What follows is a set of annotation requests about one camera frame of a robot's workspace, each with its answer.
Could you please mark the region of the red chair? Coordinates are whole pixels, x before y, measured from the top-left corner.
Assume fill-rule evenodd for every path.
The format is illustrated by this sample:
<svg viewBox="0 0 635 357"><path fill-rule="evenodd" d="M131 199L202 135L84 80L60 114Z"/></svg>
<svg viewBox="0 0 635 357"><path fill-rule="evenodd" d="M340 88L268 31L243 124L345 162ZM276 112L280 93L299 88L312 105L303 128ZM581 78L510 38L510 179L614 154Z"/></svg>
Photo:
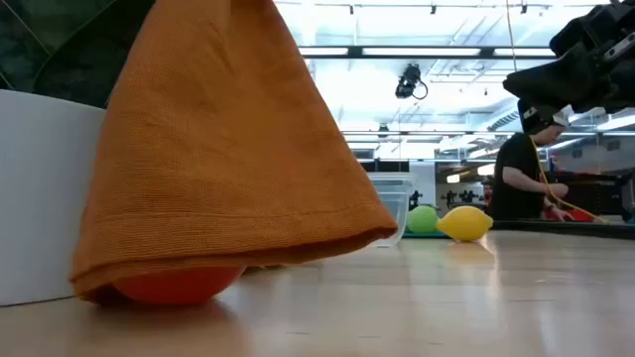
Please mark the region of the red chair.
<svg viewBox="0 0 635 357"><path fill-rule="evenodd" d="M594 221L594 218L592 216L577 209L568 209L567 214L569 215L569 217L566 218L566 221L572 221L572 222L593 222ZM551 221L559 220L559 218L552 211L545 213L545 219L551 220Z"/></svg>

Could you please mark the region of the clear plastic tupperware container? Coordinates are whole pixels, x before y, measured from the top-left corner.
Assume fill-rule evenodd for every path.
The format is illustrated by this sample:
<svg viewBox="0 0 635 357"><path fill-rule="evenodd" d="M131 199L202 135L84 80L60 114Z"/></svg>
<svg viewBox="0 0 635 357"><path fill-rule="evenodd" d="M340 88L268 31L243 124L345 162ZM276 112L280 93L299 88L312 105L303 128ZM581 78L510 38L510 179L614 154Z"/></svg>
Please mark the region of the clear plastic tupperware container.
<svg viewBox="0 0 635 357"><path fill-rule="evenodd" d="M409 199L414 192L413 180L409 173L368 173L383 205L398 224L392 236L375 241L372 246L390 248L398 244L405 230L409 211Z"/></svg>

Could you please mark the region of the orange toy fruit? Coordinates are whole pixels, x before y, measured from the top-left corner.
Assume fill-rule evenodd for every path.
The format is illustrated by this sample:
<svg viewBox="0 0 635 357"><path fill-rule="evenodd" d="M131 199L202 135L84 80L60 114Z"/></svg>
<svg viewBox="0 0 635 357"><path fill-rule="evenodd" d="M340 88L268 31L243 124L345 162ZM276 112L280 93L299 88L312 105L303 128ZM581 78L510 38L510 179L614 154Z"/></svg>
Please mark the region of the orange toy fruit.
<svg viewBox="0 0 635 357"><path fill-rule="evenodd" d="M201 267L165 271L119 279L115 289L136 302L197 304L208 301L231 286L245 267Z"/></svg>

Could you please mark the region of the teal patterned cloth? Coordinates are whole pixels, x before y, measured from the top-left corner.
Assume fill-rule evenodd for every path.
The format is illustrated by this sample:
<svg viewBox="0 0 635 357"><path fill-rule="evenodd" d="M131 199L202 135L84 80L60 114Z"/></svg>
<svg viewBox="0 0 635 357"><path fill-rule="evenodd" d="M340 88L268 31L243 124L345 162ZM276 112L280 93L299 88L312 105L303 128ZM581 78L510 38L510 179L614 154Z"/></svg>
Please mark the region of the teal patterned cloth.
<svg viewBox="0 0 635 357"><path fill-rule="evenodd" d="M0 89L104 108L156 0L0 0Z"/></svg>

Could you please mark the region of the person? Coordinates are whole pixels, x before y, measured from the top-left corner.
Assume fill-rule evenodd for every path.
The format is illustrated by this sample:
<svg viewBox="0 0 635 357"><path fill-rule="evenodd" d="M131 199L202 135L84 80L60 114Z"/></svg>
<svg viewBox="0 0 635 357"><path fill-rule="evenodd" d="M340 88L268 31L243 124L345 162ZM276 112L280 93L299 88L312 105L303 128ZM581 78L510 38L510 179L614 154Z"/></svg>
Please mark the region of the person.
<svg viewBox="0 0 635 357"><path fill-rule="evenodd" d="M570 125L570 107L549 109L520 99L517 102L522 131L500 147L494 167L488 214L494 220L533 220L552 211L560 221L569 217L554 200L569 188L544 178L538 150L554 144Z"/></svg>

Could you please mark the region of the black table frame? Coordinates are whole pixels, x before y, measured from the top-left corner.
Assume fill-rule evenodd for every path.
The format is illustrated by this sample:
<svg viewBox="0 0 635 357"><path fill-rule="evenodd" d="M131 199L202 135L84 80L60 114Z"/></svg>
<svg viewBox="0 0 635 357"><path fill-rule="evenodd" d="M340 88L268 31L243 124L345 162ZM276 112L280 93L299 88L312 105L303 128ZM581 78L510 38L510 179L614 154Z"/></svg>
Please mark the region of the black table frame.
<svg viewBox="0 0 635 357"><path fill-rule="evenodd" d="M635 241L635 225L541 220L497 220L492 230L527 231Z"/></svg>

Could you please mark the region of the orange cloth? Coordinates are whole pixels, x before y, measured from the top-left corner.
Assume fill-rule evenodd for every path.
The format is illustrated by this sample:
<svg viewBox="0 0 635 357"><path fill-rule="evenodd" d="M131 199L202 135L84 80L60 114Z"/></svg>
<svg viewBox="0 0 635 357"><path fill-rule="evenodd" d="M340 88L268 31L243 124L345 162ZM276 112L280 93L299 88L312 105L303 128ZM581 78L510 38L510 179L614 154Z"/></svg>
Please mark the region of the orange cloth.
<svg viewBox="0 0 635 357"><path fill-rule="evenodd" d="M156 0L110 97L72 259L123 278L298 264L396 233L273 0Z"/></svg>

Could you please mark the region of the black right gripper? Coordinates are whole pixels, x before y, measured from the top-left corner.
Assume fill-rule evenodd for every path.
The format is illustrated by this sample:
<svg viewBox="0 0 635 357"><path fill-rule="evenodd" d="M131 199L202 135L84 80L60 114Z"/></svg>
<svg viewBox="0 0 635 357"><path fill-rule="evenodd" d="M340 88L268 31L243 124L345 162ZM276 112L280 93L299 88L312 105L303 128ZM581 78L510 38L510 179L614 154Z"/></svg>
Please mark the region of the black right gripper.
<svg viewBox="0 0 635 357"><path fill-rule="evenodd" d="M609 43L589 51L578 43L555 61L509 74L503 87L545 113L635 107L635 45Z"/></svg>

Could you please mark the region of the yellow toy lemon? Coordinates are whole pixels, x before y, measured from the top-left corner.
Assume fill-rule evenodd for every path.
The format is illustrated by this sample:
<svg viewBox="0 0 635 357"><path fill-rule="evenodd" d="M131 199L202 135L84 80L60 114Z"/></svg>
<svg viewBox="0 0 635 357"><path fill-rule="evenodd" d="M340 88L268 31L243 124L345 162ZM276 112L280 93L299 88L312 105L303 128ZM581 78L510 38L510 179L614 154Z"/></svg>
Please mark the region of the yellow toy lemon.
<svg viewBox="0 0 635 357"><path fill-rule="evenodd" d="M459 206L437 222L437 229L457 242L474 242L481 239L493 223L493 219L481 209Z"/></svg>

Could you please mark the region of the green toy lime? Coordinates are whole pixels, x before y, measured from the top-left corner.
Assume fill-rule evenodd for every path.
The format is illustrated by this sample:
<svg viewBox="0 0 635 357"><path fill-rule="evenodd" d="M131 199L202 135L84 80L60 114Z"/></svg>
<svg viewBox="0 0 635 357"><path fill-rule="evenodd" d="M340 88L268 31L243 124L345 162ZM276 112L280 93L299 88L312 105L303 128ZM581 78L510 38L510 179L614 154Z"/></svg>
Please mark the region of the green toy lime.
<svg viewBox="0 0 635 357"><path fill-rule="evenodd" d="M428 234L437 230L439 220L437 210L433 206L421 205L408 213L407 229L417 234Z"/></svg>

